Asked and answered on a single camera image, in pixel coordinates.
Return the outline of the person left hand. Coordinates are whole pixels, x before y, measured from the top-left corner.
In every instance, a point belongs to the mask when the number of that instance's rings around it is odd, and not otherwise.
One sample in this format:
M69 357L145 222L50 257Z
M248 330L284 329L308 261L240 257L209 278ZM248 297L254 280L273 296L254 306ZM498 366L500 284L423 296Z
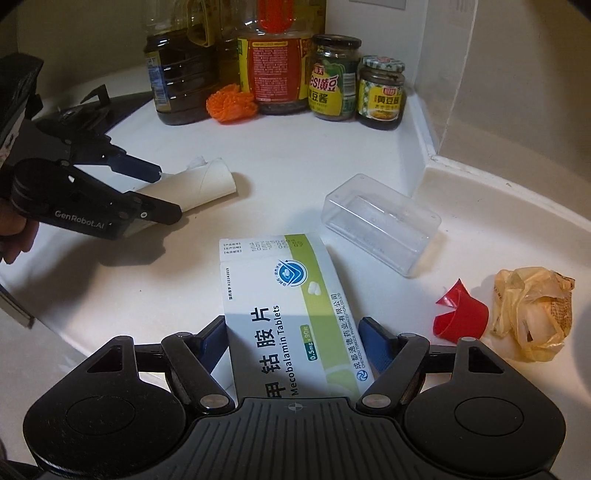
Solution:
M29 252L34 244L39 222L19 215L6 201L1 201L0 235L1 257L12 264L23 252Z

